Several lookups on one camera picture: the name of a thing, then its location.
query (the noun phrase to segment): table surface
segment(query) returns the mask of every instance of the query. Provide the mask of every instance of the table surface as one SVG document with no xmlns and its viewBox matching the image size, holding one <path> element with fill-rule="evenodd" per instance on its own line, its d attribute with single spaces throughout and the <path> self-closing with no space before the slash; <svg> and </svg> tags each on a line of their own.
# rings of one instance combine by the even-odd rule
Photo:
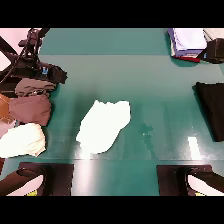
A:
<svg viewBox="0 0 224 224">
<path fill-rule="evenodd" d="M 224 143 L 213 141 L 192 88 L 224 82 L 222 65 L 171 59 L 163 28 L 51 29 L 40 54 L 68 72 L 51 94 L 47 151 L 7 159 L 0 179 L 20 162 L 72 163 L 72 195 L 158 195 L 158 164 L 211 164 L 224 175 Z M 75 139 L 95 100 L 129 101 L 131 121 L 107 152 L 87 158 Z"/>
</svg>

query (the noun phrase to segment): black cloth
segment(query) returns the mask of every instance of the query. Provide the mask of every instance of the black cloth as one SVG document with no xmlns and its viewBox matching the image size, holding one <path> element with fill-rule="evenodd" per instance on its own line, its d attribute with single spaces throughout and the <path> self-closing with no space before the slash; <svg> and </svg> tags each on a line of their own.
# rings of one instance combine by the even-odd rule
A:
<svg viewBox="0 0 224 224">
<path fill-rule="evenodd" d="M 196 92 L 216 142 L 224 141 L 224 83 L 196 83 Z"/>
</svg>

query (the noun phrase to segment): crumpled white cloth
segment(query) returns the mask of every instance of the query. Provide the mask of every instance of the crumpled white cloth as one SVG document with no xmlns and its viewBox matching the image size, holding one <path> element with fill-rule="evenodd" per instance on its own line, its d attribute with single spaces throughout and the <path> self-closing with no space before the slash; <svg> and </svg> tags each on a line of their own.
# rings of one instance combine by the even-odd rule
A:
<svg viewBox="0 0 224 224">
<path fill-rule="evenodd" d="M 106 152 L 114 143 L 120 130 L 131 120 L 127 101 L 102 103 L 96 100 L 81 122 L 76 140 L 84 152 Z"/>
<path fill-rule="evenodd" d="M 45 150 L 45 136 L 39 124 L 28 123 L 11 128 L 0 139 L 1 158 L 26 154 L 37 157 Z"/>
<path fill-rule="evenodd" d="M 205 49 L 203 28 L 173 28 L 177 50 Z"/>
<path fill-rule="evenodd" d="M 224 28 L 204 28 L 204 32 L 211 40 L 224 38 Z"/>
</svg>

